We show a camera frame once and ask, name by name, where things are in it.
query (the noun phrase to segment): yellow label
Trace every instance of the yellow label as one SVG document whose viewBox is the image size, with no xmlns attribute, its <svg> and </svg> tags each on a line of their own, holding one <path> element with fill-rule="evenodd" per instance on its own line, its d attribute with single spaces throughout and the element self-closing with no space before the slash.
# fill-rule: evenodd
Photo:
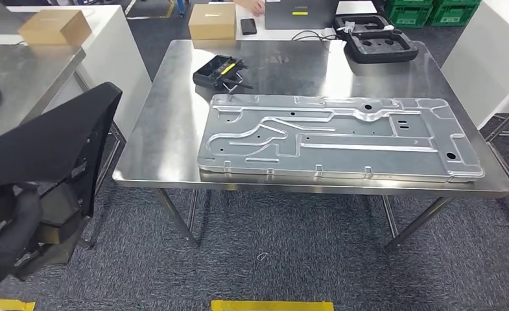
<svg viewBox="0 0 509 311">
<path fill-rule="evenodd" d="M 233 64 L 231 64 L 229 67 L 225 68 L 225 69 L 222 71 L 221 75 L 222 75 L 222 76 L 223 76 L 223 75 L 225 75 L 225 74 L 226 74 L 226 73 L 228 73 L 228 71 L 230 71 L 230 70 L 231 70 L 231 68 L 233 68 L 233 67 L 235 67 L 235 63 L 233 63 Z"/>
</svg>

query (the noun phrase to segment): hand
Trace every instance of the hand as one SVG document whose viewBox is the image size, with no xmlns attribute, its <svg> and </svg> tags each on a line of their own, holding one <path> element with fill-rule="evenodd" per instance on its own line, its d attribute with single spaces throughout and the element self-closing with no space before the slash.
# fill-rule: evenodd
<svg viewBox="0 0 509 311">
<path fill-rule="evenodd" d="M 254 16 L 260 16 L 266 12 L 265 0 L 235 0 L 235 3 L 251 11 Z"/>
</svg>

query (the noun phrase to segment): black chair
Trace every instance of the black chair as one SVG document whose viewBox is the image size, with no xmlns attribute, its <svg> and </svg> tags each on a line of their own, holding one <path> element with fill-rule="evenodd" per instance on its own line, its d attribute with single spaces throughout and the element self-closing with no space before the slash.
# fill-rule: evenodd
<svg viewBox="0 0 509 311">
<path fill-rule="evenodd" d="M 70 260 L 121 94 L 104 83 L 0 136 L 0 282 Z"/>
</svg>

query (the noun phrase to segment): white desk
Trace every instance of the white desk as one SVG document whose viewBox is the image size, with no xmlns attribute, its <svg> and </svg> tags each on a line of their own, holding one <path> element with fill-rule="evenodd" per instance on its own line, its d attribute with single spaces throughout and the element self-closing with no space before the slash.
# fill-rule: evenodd
<svg viewBox="0 0 509 311">
<path fill-rule="evenodd" d="M 123 90 L 114 121 L 125 139 L 128 139 L 149 89 L 151 79 L 145 69 L 130 27 L 119 5 L 103 6 L 9 6 L 13 12 L 38 12 L 42 9 L 82 10 L 92 34 L 82 44 L 86 53 L 77 73 L 86 84 L 94 87 L 103 82 L 113 82 Z M 0 35 L 0 44 L 16 44 L 19 35 Z M 82 86 L 76 79 L 69 79 L 47 109 L 77 96 Z"/>
<path fill-rule="evenodd" d="M 266 40 L 266 41 L 289 41 L 302 30 L 298 29 L 287 29 L 287 30 L 267 30 L 265 25 L 264 16 L 255 17 L 250 13 L 249 10 L 243 8 L 240 5 L 236 6 L 236 18 L 237 18 L 237 40 Z M 337 14 L 361 14 L 361 13 L 376 13 L 376 8 L 374 7 L 372 1 L 341 1 L 338 4 Z M 241 20 L 245 18 L 254 18 L 256 22 L 256 30 L 257 34 L 252 34 L 249 36 L 243 36 L 243 32 L 241 31 Z M 325 29 L 310 29 L 321 36 L 329 36 L 335 34 L 335 30 L 332 28 Z M 306 38 L 305 40 L 318 40 L 317 38 Z"/>
<path fill-rule="evenodd" d="M 509 0 L 483 0 L 442 72 L 478 128 L 509 113 Z"/>
</svg>

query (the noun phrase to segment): cable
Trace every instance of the cable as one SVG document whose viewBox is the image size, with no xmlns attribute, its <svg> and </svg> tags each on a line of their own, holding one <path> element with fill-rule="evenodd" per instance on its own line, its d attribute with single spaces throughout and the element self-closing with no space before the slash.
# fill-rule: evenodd
<svg viewBox="0 0 509 311">
<path fill-rule="evenodd" d="M 296 38 L 293 41 L 300 41 L 300 40 L 306 39 L 306 38 L 318 38 L 319 41 L 323 42 L 324 40 L 337 40 L 338 36 L 336 34 L 330 34 L 330 35 L 324 36 L 324 37 L 321 37 L 321 36 L 304 36 L 304 37 Z"/>
<path fill-rule="evenodd" d="M 303 31 L 301 31 L 301 32 L 299 32 L 299 33 L 297 33 L 297 34 L 295 34 L 295 35 L 294 35 L 294 37 L 292 37 L 292 39 L 290 39 L 290 40 L 291 40 L 291 41 L 296 41 L 296 37 L 298 37 L 299 35 L 301 35 L 301 34 L 303 34 L 303 33 L 305 33 L 305 32 L 309 32 L 309 33 L 311 33 L 311 34 L 316 35 L 316 36 L 317 36 L 317 38 L 319 38 L 319 40 L 321 40 L 321 38 L 324 38 L 324 37 L 322 37 L 320 34 L 318 34 L 317 32 L 315 32 L 315 31 L 313 31 L 313 30 L 303 30 Z"/>
<path fill-rule="evenodd" d="M 304 37 L 298 37 L 300 34 L 303 34 L 305 32 L 310 32 L 312 34 L 315 34 L 315 36 L 304 36 Z M 302 39 L 307 39 L 307 38 L 318 38 L 319 39 L 319 42 L 321 42 L 321 44 L 323 44 L 323 46 L 325 47 L 325 50 L 329 50 L 329 48 L 324 44 L 325 41 L 330 41 L 330 40 L 337 40 L 338 39 L 338 36 L 336 34 L 330 34 L 328 36 L 321 36 L 320 34 L 318 34 L 317 32 L 315 31 L 311 31 L 311 30 L 303 30 L 297 34 L 294 35 L 294 37 L 292 37 L 292 39 L 290 39 L 291 41 L 300 41 Z"/>
</svg>

